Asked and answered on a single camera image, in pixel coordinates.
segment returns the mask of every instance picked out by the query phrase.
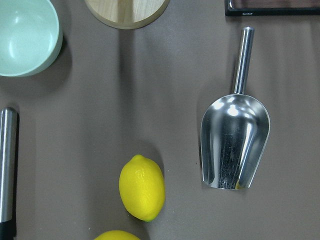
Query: stainless steel ice scoop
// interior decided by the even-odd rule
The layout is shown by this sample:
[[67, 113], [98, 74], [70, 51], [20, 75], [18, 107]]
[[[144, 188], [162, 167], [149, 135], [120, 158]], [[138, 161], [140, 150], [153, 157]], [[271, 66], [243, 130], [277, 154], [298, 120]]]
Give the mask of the stainless steel ice scoop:
[[203, 181], [213, 188], [249, 188], [270, 131], [266, 108], [244, 94], [254, 29], [241, 32], [234, 93], [206, 110], [201, 123]]

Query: round wooden board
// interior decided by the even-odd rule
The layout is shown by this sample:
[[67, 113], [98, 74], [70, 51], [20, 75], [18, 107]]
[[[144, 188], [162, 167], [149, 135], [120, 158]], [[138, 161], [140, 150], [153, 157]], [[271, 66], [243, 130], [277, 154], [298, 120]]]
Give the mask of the round wooden board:
[[170, 0], [85, 0], [92, 14], [117, 29], [137, 29], [152, 23]]

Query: gray table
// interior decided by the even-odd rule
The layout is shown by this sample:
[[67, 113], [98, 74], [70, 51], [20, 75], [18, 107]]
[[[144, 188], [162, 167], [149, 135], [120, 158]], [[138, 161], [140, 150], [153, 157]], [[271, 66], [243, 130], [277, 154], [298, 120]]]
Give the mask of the gray table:
[[[0, 77], [19, 110], [17, 240], [88, 240], [120, 229], [142, 240], [320, 238], [320, 17], [226, 18], [224, 3], [172, 0], [152, 24], [118, 30], [80, 0], [52, 0], [58, 59]], [[200, 123], [231, 91], [242, 27], [255, 28], [247, 93], [271, 118], [248, 190], [202, 184]], [[135, 154], [160, 164], [166, 201], [150, 223], [123, 207], [118, 178]]]

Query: lemon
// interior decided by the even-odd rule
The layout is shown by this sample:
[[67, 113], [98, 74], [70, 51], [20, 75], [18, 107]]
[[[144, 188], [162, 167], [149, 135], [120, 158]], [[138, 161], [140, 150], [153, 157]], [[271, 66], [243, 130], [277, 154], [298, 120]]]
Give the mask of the lemon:
[[165, 180], [157, 163], [135, 155], [124, 165], [119, 191], [125, 209], [136, 218], [150, 222], [165, 203]]
[[140, 238], [126, 231], [112, 230], [102, 233], [94, 240], [140, 240]]

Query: mint green bowl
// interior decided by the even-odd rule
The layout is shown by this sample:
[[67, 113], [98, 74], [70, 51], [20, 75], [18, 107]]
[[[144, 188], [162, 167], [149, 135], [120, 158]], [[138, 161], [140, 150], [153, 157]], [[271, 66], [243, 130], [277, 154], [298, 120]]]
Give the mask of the mint green bowl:
[[49, 0], [0, 0], [0, 75], [37, 74], [62, 45], [58, 15]]

